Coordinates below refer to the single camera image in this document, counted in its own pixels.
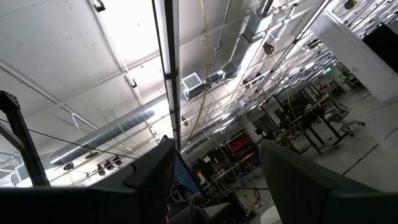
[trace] chair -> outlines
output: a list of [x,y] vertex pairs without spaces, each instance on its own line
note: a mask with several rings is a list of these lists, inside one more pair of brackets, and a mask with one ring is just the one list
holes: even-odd
[[342,123],[343,125],[338,131],[343,131],[343,132],[348,131],[349,135],[353,137],[354,133],[351,131],[349,127],[353,124],[365,126],[365,122],[358,121],[356,119],[349,122],[344,122],[344,118],[349,114],[350,110],[341,103],[338,103],[330,91],[328,92],[328,94],[329,94],[329,99],[332,103],[332,107],[325,111],[326,120],[328,120],[329,122],[332,121],[334,123]]

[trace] concrete floor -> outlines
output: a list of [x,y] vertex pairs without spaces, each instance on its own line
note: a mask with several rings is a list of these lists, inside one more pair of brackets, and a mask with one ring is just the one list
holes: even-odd
[[[368,96],[364,98],[364,93],[346,93],[338,101],[351,110],[345,121],[357,119],[365,122],[366,126],[353,125],[351,129],[354,137],[345,137],[339,143],[339,149],[323,149],[320,156],[310,148],[303,156],[380,191],[398,192],[398,98],[380,103],[369,93],[365,95]],[[316,124],[313,128],[324,141],[334,137],[323,123]],[[308,141],[298,139],[294,144],[304,147]],[[262,177],[247,183],[245,187],[254,185],[267,187]],[[252,190],[239,190],[236,193],[246,209],[254,208],[256,198]],[[261,190],[260,195],[263,208],[251,220],[252,224],[261,223],[261,215],[274,205],[269,191]]]

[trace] white ceiling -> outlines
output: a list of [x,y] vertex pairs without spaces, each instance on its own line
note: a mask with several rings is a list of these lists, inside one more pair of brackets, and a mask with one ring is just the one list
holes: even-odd
[[[139,107],[140,102],[147,103],[165,93],[151,1],[103,2],[106,10],[98,14],[93,10],[94,0],[1,0],[0,64],[8,72],[0,70],[0,90],[18,97],[30,129],[74,141],[80,138],[80,133],[71,112],[101,127]],[[209,32],[208,60],[212,64],[221,33],[218,27],[223,25],[229,1],[203,2]],[[274,5],[287,2],[278,0]],[[288,25],[278,42],[275,58],[267,58],[261,69],[255,67],[246,75],[259,69],[262,72],[268,70],[300,31],[305,18],[319,4],[317,0],[302,2],[294,13],[298,15],[297,18]],[[200,0],[184,0],[179,1],[179,4],[180,73],[183,78],[206,68],[206,40]],[[258,0],[231,0],[226,18],[226,23],[230,24],[223,29],[222,47],[213,68],[220,68],[229,62],[234,45],[247,22],[249,9],[256,10],[258,4]],[[262,60],[263,56],[261,49],[252,65]],[[128,73],[124,73],[124,66],[128,68]],[[139,100],[129,85],[132,79],[138,85]],[[229,97],[224,96],[235,90],[238,84],[239,80],[234,80],[213,88],[206,97],[205,106],[210,105],[210,111],[217,109],[214,99],[223,98],[218,103],[226,103]],[[194,115],[200,107],[200,101],[182,103],[182,115]],[[152,125],[158,135],[171,131],[168,116],[160,121],[158,119],[151,118],[150,123],[155,124],[140,124],[118,140],[133,135],[126,141],[127,147],[143,146],[141,149],[149,150],[155,141],[147,126]],[[191,127],[195,119],[190,120]],[[93,131],[80,120],[77,123],[82,135]],[[189,129],[185,128],[183,135],[188,132]],[[32,134],[32,137],[39,154],[56,151],[67,145],[37,134]],[[17,154],[1,136],[0,151]]]

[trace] white wall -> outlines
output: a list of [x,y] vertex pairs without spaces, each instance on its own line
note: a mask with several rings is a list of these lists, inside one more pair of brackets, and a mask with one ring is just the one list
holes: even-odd
[[379,100],[398,95],[398,75],[332,12],[323,11],[311,31]]
[[333,64],[330,64],[326,67],[330,67],[331,71],[326,73],[325,75],[319,76],[319,78],[315,79],[312,83],[319,90],[319,88],[323,85],[329,85],[330,82],[336,81],[337,84],[342,87],[344,91],[349,90],[349,86],[347,84],[343,84],[343,79],[340,77],[340,70]]

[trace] light fixture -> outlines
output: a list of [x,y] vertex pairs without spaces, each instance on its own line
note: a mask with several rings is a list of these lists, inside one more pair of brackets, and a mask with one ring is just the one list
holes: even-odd
[[220,132],[220,131],[224,131],[226,127],[222,127],[222,128],[218,128],[216,131],[213,131],[213,134]]
[[107,160],[105,162],[104,166],[105,166],[105,169],[107,169],[109,171],[113,170],[113,168],[114,168],[114,166],[112,165],[111,161],[109,161],[109,160]]
[[114,159],[112,160],[115,165],[117,165],[119,168],[122,168],[122,160],[120,159],[119,156],[115,156]]
[[230,124],[232,121],[234,121],[234,119],[231,119],[231,120],[225,122],[225,123],[223,124],[223,126],[226,126],[226,125]]
[[225,120],[231,113],[226,113],[223,116],[221,116],[221,120]]
[[181,150],[178,0],[152,0],[176,148]]
[[66,165],[63,167],[63,169],[64,169],[65,171],[70,171],[70,170],[72,170],[73,168],[75,168],[75,165],[74,165],[72,162],[69,162],[68,164],[66,164]]
[[97,171],[98,171],[98,175],[105,175],[105,170],[104,168],[101,166],[101,164],[97,164]]
[[304,67],[304,69],[309,69],[309,68],[312,68],[313,66],[315,65],[315,62],[310,62],[310,63],[308,63],[305,67]]

